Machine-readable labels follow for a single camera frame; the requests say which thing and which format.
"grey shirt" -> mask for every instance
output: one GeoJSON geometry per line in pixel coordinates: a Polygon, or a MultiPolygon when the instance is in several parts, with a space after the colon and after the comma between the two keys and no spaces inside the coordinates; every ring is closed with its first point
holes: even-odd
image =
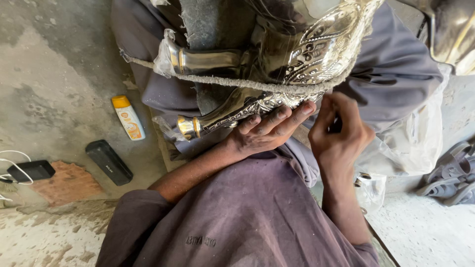
{"type": "Polygon", "coordinates": [[[255,154],[190,190],[176,205],[157,191],[119,201],[97,266],[378,266],[318,206],[295,160],[255,154]]]}

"black object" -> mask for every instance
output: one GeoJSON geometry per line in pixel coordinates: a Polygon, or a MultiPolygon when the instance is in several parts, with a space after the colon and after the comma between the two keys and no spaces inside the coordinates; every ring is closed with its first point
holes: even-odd
{"type": "Polygon", "coordinates": [[[133,173],[106,140],[91,142],[86,153],[116,185],[132,181],[133,173]]]}
{"type": "MultiPolygon", "coordinates": [[[[24,162],[17,164],[20,169],[26,172],[32,180],[42,180],[53,177],[55,169],[48,161],[24,162]]],[[[15,165],[8,168],[7,172],[15,178],[17,182],[29,182],[30,179],[22,173],[15,165]]]]}
{"type": "Polygon", "coordinates": [[[332,125],[328,127],[328,133],[330,134],[337,134],[341,133],[343,128],[343,121],[342,118],[340,117],[340,114],[338,112],[335,113],[335,120],[333,121],[332,125]]]}

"yellow bottle cap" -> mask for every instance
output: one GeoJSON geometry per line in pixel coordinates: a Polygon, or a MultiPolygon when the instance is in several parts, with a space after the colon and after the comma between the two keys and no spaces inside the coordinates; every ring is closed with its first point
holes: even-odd
{"type": "Polygon", "coordinates": [[[114,108],[122,108],[130,106],[130,102],[126,96],[118,95],[112,98],[112,105],[114,105],[114,108]]]}

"lotion bottle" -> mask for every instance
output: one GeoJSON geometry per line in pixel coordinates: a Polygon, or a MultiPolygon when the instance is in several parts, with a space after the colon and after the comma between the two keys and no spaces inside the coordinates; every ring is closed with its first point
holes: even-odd
{"type": "Polygon", "coordinates": [[[130,140],[137,141],[145,138],[142,124],[132,108],[129,99],[124,95],[114,96],[112,98],[112,104],[130,140]]]}

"hand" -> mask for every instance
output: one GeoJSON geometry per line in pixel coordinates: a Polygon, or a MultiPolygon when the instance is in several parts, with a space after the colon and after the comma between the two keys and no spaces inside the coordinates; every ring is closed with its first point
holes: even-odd
{"type": "Polygon", "coordinates": [[[259,115],[252,115],[236,127],[224,143],[231,145],[242,159],[275,149],[315,110],[315,103],[306,101],[293,112],[290,107],[281,106],[262,120],[259,115]]]}
{"type": "Polygon", "coordinates": [[[342,93],[324,95],[308,134],[324,185],[352,186],[354,162],[374,136],[374,131],[361,121],[355,100],[342,93]],[[328,132],[328,127],[334,122],[336,112],[343,126],[340,133],[333,134],[328,132]]]}

